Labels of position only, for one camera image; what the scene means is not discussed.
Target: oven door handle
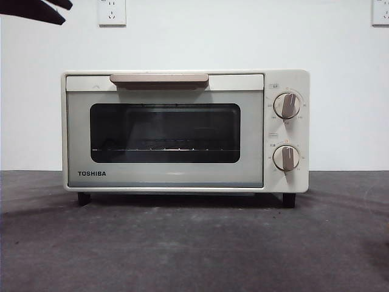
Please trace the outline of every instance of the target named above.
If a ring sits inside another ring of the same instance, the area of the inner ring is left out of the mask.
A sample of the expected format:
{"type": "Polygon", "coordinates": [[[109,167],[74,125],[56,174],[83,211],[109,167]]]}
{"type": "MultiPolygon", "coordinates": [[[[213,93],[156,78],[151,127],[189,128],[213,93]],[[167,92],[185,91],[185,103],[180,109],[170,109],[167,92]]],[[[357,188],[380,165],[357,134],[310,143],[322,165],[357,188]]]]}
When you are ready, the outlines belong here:
{"type": "Polygon", "coordinates": [[[127,90],[194,90],[209,85],[208,74],[112,74],[109,79],[127,90]]]}

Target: oven door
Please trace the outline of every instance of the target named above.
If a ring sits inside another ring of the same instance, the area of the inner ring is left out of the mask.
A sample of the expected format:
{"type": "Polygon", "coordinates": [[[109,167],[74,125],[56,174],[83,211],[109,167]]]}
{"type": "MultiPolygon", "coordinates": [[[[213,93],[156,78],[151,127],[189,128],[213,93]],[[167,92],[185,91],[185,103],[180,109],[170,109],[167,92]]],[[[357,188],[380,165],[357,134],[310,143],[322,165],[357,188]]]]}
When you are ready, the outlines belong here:
{"type": "Polygon", "coordinates": [[[263,186],[262,75],[124,78],[67,77],[69,187],[263,186]]]}

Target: white toaster oven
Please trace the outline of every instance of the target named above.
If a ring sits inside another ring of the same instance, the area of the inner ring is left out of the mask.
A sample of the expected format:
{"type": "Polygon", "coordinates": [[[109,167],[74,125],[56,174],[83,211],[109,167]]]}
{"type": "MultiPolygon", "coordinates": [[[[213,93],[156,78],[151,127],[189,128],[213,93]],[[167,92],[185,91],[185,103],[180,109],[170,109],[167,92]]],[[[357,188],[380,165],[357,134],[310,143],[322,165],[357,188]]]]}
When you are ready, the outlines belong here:
{"type": "Polygon", "coordinates": [[[308,189],[304,70],[67,72],[64,188],[295,193],[308,189]]]}

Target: timer knob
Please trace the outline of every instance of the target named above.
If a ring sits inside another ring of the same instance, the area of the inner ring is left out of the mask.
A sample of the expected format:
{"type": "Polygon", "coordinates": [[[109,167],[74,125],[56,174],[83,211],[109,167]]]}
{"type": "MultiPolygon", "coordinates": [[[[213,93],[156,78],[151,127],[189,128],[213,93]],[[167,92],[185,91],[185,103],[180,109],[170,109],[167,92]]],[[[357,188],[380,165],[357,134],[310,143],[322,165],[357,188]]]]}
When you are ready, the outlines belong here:
{"type": "Polygon", "coordinates": [[[300,100],[294,93],[284,93],[274,100],[273,109],[280,118],[291,119],[300,110],[300,100]]]}
{"type": "Polygon", "coordinates": [[[296,148],[289,145],[278,147],[273,154],[275,166],[285,172],[290,172],[296,168],[299,160],[300,156],[296,148]]]}

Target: toshiba logo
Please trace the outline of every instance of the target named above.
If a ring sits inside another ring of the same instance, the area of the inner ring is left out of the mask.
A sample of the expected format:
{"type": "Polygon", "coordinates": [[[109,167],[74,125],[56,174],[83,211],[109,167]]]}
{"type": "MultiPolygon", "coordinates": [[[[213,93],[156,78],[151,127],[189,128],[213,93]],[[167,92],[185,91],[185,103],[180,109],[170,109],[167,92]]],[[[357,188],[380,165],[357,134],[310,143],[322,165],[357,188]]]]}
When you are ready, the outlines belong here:
{"type": "Polygon", "coordinates": [[[78,172],[78,176],[106,176],[105,172],[78,172]]]}

